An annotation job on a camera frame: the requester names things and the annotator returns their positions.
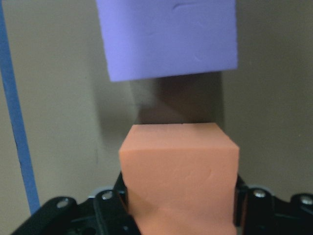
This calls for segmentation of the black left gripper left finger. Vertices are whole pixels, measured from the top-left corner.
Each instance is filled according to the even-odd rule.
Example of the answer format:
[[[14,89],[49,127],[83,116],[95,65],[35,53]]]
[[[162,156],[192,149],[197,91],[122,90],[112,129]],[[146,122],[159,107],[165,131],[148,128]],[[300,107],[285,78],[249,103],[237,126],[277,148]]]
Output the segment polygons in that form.
[[[14,232],[15,235],[138,235],[128,210],[128,192],[122,174],[113,188],[101,190],[78,204],[68,196],[43,204]]]

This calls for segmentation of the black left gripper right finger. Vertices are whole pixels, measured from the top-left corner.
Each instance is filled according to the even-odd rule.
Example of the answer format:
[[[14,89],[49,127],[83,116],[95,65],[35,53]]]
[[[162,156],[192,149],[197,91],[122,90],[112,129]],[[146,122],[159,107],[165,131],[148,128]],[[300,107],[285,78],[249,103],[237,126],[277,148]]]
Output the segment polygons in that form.
[[[313,195],[299,193],[283,201],[237,176],[233,223],[242,235],[311,235]]]

